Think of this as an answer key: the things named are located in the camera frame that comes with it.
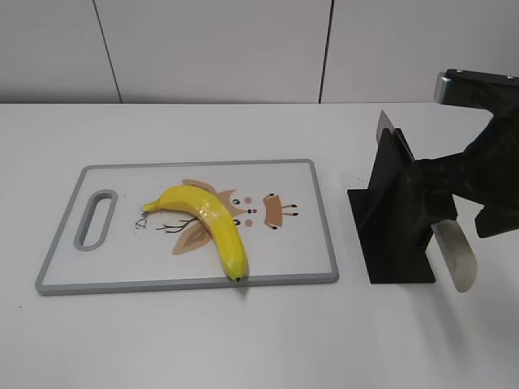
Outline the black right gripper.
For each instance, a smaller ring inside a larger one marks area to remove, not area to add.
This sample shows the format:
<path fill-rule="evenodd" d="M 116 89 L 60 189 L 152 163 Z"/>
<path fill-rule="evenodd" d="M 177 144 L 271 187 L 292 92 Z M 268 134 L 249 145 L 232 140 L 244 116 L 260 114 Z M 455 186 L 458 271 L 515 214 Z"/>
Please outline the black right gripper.
<path fill-rule="evenodd" d="M 494 92 L 471 101 L 492 113 L 483 131 L 457 154 L 412 162 L 405 173 L 406 230 L 427 246 L 432 225 L 456 220 L 453 196 L 483 205 L 474 223 L 480 238 L 518 230 L 518 106 Z"/>

